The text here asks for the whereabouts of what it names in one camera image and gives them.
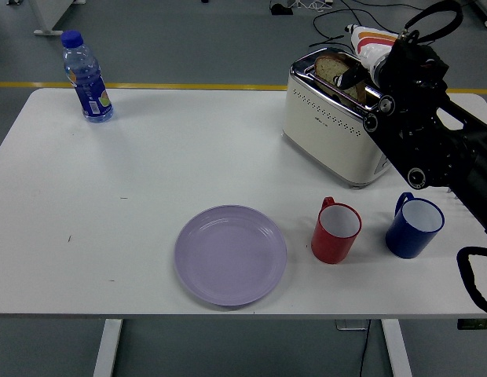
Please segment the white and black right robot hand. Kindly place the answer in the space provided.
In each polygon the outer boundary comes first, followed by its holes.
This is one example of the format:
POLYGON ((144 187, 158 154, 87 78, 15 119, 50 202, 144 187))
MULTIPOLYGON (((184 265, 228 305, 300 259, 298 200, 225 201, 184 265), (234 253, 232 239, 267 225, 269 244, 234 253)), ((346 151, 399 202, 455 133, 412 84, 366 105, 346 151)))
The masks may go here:
POLYGON ((345 90, 370 78, 380 88, 381 72, 398 35, 357 24, 349 24, 345 30, 351 35, 350 41, 358 63, 336 76, 335 86, 345 90))

